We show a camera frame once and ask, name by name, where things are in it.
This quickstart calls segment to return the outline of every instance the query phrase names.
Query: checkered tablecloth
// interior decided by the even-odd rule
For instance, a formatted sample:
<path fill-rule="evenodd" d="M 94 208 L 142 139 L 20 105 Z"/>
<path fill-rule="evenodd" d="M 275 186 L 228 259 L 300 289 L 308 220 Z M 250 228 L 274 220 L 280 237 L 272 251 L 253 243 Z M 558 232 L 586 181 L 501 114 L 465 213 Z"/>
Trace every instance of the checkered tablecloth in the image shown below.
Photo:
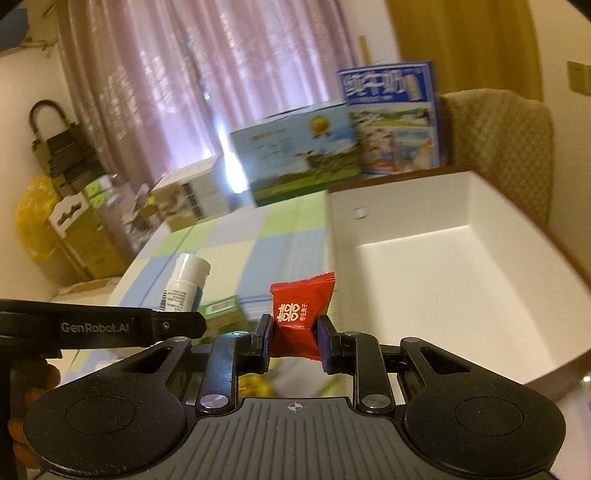
<path fill-rule="evenodd" d="M 202 303 L 237 295 L 247 318 L 258 320 L 271 312 L 272 283 L 331 270 L 326 232 L 325 192 L 259 208 L 248 205 L 174 233 L 162 229 L 133 261 L 109 303 L 157 309 L 178 256 L 196 253 L 212 266 Z M 113 350 L 80 351 L 64 380 L 114 358 Z"/>

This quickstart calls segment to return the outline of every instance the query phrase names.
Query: metal screw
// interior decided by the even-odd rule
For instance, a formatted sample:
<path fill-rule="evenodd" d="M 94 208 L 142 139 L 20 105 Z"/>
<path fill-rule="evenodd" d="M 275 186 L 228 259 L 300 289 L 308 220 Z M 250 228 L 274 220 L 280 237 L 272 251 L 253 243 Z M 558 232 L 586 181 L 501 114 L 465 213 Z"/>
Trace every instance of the metal screw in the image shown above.
<path fill-rule="evenodd" d="M 379 408 L 388 407 L 392 403 L 392 400 L 390 400 L 386 395 L 373 393 L 371 395 L 364 396 L 361 400 L 361 403 L 367 408 L 377 410 Z"/>
<path fill-rule="evenodd" d="M 201 397 L 200 403 L 203 407 L 209 410 L 215 410 L 216 408 L 222 408 L 228 405 L 230 401 L 228 397 L 225 395 L 220 395 L 219 393 L 212 393 L 210 395 L 205 395 Z"/>

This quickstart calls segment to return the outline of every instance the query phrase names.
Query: red candy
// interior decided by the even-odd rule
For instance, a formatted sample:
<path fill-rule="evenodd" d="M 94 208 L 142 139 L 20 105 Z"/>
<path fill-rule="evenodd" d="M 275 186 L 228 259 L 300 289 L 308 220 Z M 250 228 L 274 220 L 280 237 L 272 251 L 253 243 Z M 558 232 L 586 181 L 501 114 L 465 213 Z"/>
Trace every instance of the red candy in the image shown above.
<path fill-rule="evenodd" d="M 275 319 L 271 356 L 320 359 L 313 328 L 318 315 L 328 311 L 334 287 L 333 272 L 271 285 Z"/>

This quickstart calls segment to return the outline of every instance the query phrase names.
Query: curtain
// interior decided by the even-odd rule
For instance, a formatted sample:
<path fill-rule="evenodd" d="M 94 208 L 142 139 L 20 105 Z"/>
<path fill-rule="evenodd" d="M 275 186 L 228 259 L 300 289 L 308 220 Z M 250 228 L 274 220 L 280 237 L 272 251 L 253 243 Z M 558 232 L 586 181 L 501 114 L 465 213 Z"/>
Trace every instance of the curtain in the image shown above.
<path fill-rule="evenodd" d="M 338 0 L 173 0 L 229 129 L 340 98 L 353 66 Z"/>
<path fill-rule="evenodd" d="M 404 60 L 434 60 L 441 93 L 512 90 L 542 100 L 527 0 L 387 0 Z"/>
<path fill-rule="evenodd" d="M 336 1 L 57 0 L 66 79 L 107 169 L 153 185 L 229 152 L 227 131 L 339 98 L 353 60 Z"/>

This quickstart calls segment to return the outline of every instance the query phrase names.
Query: white tray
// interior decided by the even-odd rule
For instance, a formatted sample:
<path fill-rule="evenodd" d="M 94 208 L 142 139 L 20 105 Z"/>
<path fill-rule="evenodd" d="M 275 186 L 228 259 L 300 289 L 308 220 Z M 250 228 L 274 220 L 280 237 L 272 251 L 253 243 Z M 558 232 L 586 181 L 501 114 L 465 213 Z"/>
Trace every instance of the white tray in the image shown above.
<path fill-rule="evenodd" d="M 476 173 L 328 198 L 343 330 L 390 345 L 420 337 L 523 384 L 591 347 L 585 282 L 542 230 Z M 367 213 L 362 219 L 359 208 Z"/>

